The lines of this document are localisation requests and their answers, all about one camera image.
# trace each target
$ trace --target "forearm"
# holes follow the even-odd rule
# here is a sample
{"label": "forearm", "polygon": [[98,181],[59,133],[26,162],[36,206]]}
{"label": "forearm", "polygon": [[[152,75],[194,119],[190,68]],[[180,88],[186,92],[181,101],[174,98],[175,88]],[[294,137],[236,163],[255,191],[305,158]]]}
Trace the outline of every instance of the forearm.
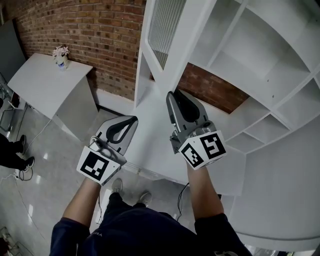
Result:
{"label": "forearm", "polygon": [[98,183],[85,178],[65,209],[63,217],[79,222],[89,228],[100,190],[101,186]]}
{"label": "forearm", "polygon": [[195,220],[224,213],[206,167],[193,170],[187,164],[191,203]]}

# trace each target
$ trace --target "small potted flower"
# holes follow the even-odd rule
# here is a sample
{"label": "small potted flower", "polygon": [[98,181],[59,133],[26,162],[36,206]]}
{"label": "small potted flower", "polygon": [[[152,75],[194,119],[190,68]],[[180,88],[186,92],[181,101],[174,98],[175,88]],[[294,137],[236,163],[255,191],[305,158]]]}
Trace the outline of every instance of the small potted flower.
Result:
{"label": "small potted flower", "polygon": [[67,68],[68,54],[69,54],[68,47],[64,47],[62,45],[56,47],[52,53],[53,60],[59,66],[59,68],[63,71],[66,70]]}

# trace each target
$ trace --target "glass panel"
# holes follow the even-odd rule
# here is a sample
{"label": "glass panel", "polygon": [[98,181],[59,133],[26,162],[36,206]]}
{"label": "glass panel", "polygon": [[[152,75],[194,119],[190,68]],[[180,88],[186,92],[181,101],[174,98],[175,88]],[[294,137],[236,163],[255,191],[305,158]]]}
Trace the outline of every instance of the glass panel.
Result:
{"label": "glass panel", "polygon": [[148,42],[162,69],[186,0],[156,0],[151,18]]}

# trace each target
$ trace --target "navy sleeve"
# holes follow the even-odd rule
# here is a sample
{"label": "navy sleeve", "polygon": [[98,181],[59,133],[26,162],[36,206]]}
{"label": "navy sleeve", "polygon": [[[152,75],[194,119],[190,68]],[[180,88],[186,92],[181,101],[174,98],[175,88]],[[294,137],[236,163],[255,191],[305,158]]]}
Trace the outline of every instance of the navy sleeve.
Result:
{"label": "navy sleeve", "polygon": [[62,218],[53,227],[50,256],[75,256],[77,245],[81,245],[89,235],[87,226],[69,218]]}
{"label": "navy sleeve", "polygon": [[225,214],[199,218],[194,223],[196,234],[205,248],[212,249],[217,255],[233,252],[239,256],[251,256]]}

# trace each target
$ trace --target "red brick wall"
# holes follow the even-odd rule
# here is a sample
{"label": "red brick wall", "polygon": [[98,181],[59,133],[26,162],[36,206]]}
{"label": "red brick wall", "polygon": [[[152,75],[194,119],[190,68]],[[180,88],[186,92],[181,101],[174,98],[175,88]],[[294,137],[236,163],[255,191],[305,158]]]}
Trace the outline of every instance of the red brick wall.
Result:
{"label": "red brick wall", "polygon": [[69,59],[94,69],[89,82],[133,100],[146,0],[0,0],[15,18],[22,48],[51,55],[66,45]]}
{"label": "red brick wall", "polygon": [[248,97],[245,92],[220,77],[188,63],[178,83],[178,89],[230,114]]}

